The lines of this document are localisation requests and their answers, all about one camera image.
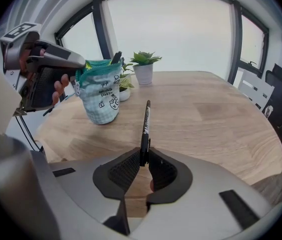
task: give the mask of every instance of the cable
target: cable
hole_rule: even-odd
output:
[[[17,123],[19,124],[19,126],[20,126],[20,128],[21,128],[21,130],[22,130],[22,132],[23,132],[23,134],[24,134],[24,137],[26,138],[27,142],[29,142],[29,144],[30,144],[32,150],[34,150],[34,148],[32,147],[32,145],[31,145],[29,139],[27,138],[27,136],[25,135],[25,132],[24,132],[23,129],[22,129],[22,127],[21,127],[21,125],[20,125],[20,123],[19,123],[19,120],[17,119],[17,117],[15,117],[15,119],[16,119]]]
[[[26,130],[26,132],[27,132],[27,134],[29,134],[29,137],[30,137],[31,140],[33,141],[34,145],[36,145],[37,149],[40,150],[40,148],[39,148],[38,145],[36,144],[34,138],[32,137],[32,134],[31,134],[29,128],[27,127],[27,125],[26,125],[26,123],[25,123],[25,121],[24,121],[24,119],[23,119],[23,117],[22,117],[21,115],[20,115],[20,119],[21,119],[21,122],[22,122],[22,124],[23,124],[23,126],[24,126],[24,128],[25,128],[25,130]]]

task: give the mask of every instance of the white chair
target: white chair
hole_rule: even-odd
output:
[[[238,89],[245,94],[260,111],[263,111],[269,101],[274,86],[258,78],[255,74],[244,70]]]

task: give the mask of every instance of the finger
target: finger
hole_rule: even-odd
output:
[[[41,50],[40,50],[40,56],[43,56],[44,53],[45,53],[45,49],[41,49]]]
[[[69,80],[69,77],[67,74],[64,74],[62,77],[61,77],[61,83],[62,83],[62,86],[63,88],[64,87],[67,87],[70,83],[70,80]]]
[[[153,192],[154,192],[154,184],[153,184],[153,180],[151,180],[151,182],[150,182],[150,189],[151,189],[151,191],[153,191]]]
[[[62,93],[64,93],[64,88],[62,86],[62,84],[60,83],[60,81],[56,81],[54,83],[54,88],[55,90],[59,93],[59,95],[61,95]]]
[[[31,50],[26,49],[20,55],[19,63],[20,63],[20,69],[22,72],[26,70],[26,59],[30,55],[30,51]]]
[[[57,104],[59,101],[59,93],[57,91],[55,91],[53,94],[52,94],[52,105],[55,105]]]

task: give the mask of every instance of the potted plant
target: potted plant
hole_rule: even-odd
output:
[[[137,81],[140,85],[147,85],[152,82],[153,63],[158,62],[162,57],[152,57],[154,53],[140,51],[134,53],[134,58],[131,62],[137,63],[133,66]]]
[[[127,68],[131,65],[133,64],[123,64],[122,67],[122,73],[120,74],[120,102],[124,102],[129,99],[131,95],[130,88],[134,88],[133,84],[131,83],[131,74],[126,73],[127,71],[133,72],[133,70]]]

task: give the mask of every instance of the teal pouch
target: teal pouch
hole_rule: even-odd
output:
[[[86,68],[76,71],[75,93],[83,101],[89,119],[98,125],[115,119],[119,113],[119,84],[122,61],[87,60]]]

